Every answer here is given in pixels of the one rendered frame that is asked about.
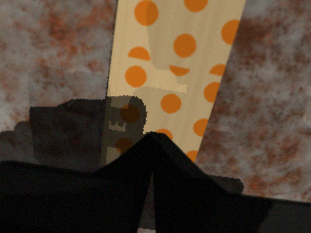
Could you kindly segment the tan strip with orange dots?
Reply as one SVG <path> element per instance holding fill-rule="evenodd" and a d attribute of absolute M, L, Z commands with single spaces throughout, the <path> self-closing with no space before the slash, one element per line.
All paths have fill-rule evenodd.
<path fill-rule="evenodd" d="M 246 0 L 119 0 L 100 166 L 149 132 L 195 162 Z"/>

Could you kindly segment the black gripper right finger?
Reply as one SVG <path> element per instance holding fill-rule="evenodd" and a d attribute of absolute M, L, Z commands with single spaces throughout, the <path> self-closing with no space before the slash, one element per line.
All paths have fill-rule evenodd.
<path fill-rule="evenodd" d="M 228 193 L 166 134 L 157 136 L 155 233 L 311 233 L 311 203 Z"/>

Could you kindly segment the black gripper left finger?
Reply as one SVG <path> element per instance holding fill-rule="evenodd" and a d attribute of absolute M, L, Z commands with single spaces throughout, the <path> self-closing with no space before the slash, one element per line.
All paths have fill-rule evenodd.
<path fill-rule="evenodd" d="M 157 132 L 90 173 L 0 161 L 0 221 L 74 233 L 137 233 Z"/>

